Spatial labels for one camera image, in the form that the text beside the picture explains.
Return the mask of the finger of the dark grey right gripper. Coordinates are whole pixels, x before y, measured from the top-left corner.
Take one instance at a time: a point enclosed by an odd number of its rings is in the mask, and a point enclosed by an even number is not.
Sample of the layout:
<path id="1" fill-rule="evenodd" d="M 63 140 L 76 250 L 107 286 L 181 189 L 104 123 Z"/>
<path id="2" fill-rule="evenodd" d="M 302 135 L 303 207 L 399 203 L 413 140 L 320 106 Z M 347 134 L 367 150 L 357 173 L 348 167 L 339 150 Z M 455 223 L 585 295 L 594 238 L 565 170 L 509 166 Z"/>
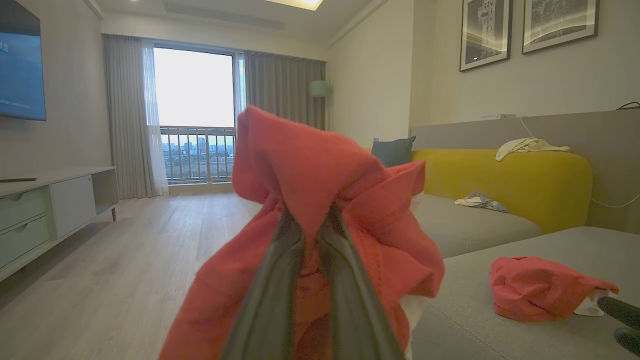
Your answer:
<path id="1" fill-rule="evenodd" d="M 599 298 L 598 308 L 631 330 L 640 330 L 640 308 L 610 296 Z"/>
<path id="2" fill-rule="evenodd" d="M 614 338 L 617 344 L 640 357 L 640 333 L 631 328 L 618 328 L 614 331 Z"/>

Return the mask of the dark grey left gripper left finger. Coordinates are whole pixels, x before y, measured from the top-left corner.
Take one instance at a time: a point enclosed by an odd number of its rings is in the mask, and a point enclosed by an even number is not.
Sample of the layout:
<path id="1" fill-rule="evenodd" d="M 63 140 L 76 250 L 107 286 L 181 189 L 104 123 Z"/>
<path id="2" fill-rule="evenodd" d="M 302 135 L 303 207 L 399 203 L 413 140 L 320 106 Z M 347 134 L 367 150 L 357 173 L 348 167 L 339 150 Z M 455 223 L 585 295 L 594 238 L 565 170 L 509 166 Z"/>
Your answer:
<path id="1" fill-rule="evenodd" d="M 306 242 L 284 209 L 222 349 L 222 360 L 292 360 L 295 298 Z"/>

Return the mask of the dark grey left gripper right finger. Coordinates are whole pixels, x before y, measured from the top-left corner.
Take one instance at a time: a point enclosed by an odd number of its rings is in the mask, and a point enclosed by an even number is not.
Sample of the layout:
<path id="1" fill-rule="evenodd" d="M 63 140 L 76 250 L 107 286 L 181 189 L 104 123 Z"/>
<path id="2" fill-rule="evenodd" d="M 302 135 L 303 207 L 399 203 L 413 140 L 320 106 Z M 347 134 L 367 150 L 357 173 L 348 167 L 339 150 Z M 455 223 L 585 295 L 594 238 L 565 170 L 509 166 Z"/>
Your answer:
<path id="1" fill-rule="evenodd" d="M 327 212 L 317 237 L 329 283 L 334 360 L 403 360 L 405 355 L 361 260 L 341 210 Z"/>

